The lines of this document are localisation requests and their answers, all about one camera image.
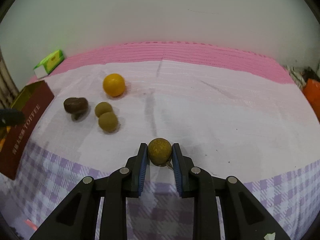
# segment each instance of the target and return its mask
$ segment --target brown cardboard box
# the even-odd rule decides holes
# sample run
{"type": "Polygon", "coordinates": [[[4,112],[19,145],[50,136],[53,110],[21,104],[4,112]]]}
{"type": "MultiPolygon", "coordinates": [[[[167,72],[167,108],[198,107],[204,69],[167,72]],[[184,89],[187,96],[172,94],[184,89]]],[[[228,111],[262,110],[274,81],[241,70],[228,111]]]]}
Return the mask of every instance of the brown cardboard box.
{"type": "Polygon", "coordinates": [[[24,124],[11,127],[0,152],[0,172],[15,179],[24,147],[38,120],[53,100],[54,95],[45,81],[25,86],[11,108],[24,113],[24,124]]]}

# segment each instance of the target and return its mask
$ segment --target purple gingham fabric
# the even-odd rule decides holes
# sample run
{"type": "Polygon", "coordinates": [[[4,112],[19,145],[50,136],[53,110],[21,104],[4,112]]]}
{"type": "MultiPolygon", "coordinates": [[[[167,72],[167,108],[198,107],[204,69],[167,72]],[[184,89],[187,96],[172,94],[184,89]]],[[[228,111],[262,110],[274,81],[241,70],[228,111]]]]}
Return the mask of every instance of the purple gingham fabric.
{"type": "MultiPolygon", "coordinates": [[[[15,181],[0,176],[0,208],[15,201],[39,226],[85,176],[109,174],[71,162],[29,142],[15,181]]],[[[300,239],[320,210],[320,161],[271,179],[245,183],[291,239],[300,239]]],[[[139,199],[127,199],[128,239],[191,240],[193,200],[181,199],[175,185],[146,181],[139,199]]]]}

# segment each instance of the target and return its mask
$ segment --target pink fabric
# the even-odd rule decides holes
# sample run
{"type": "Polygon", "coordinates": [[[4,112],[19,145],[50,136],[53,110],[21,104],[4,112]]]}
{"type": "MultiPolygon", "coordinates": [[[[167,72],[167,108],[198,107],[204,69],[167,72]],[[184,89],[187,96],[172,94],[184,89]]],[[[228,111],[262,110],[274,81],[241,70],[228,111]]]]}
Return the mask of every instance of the pink fabric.
{"type": "Polygon", "coordinates": [[[94,49],[65,59],[50,75],[111,62],[173,60],[245,71],[280,84],[293,83],[274,59],[237,49],[189,42],[140,42],[94,49]]]}

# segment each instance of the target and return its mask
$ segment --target silver screw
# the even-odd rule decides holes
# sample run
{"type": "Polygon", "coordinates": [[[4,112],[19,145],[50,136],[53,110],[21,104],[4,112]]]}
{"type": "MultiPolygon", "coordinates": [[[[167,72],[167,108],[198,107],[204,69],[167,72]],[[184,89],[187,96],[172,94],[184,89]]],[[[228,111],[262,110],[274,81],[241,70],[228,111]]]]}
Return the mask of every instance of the silver screw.
{"type": "Polygon", "coordinates": [[[237,178],[231,176],[228,178],[228,181],[232,184],[236,184],[238,180],[237,180],[237,178]]]}
{"type": "Polygon", "coordinates": [[[195,173],[195,174],[198,174],[198,173],[200,173],[201,169],[198,168],[198,167],[193,167],[193,168],[191,169],[191,171],[192,171],[193,173],[195,173]]]}
{"type": "Polygon", "coordinates": [[[123,167],[120,169],[121,174],[127,174],[130,170],[127,167],[123,167]]]}
{"type": "Polygon", "coordinates": [[[82,180],[82,182],[84,183],[84,184],[89,184],[90,182],[92,181],[92,178],[91,177],[84,177],[83,178],[83,180],[82,180]]]}

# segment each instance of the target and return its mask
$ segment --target triangular cutout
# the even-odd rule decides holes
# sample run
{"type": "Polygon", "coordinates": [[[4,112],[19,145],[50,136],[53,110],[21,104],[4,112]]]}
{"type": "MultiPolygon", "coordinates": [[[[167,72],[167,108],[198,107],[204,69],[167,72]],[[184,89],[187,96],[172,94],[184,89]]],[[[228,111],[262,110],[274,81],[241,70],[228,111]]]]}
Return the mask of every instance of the triangular cutout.
{"type": "Polygon", "coordinates": [[[239,193],[239,198],[244,211],[245,220],[247,221],[248,225],[252,225],[264,220],[261,212],[243,192],[239,193]]]}
{"type": "Polygon", "coordinates": [[[65,208],[57,216],[57,222],[67,226],[73,226],[78,207],[81,200],[81,193],[76,194],[73,199],[65,206],[65,208]]]}

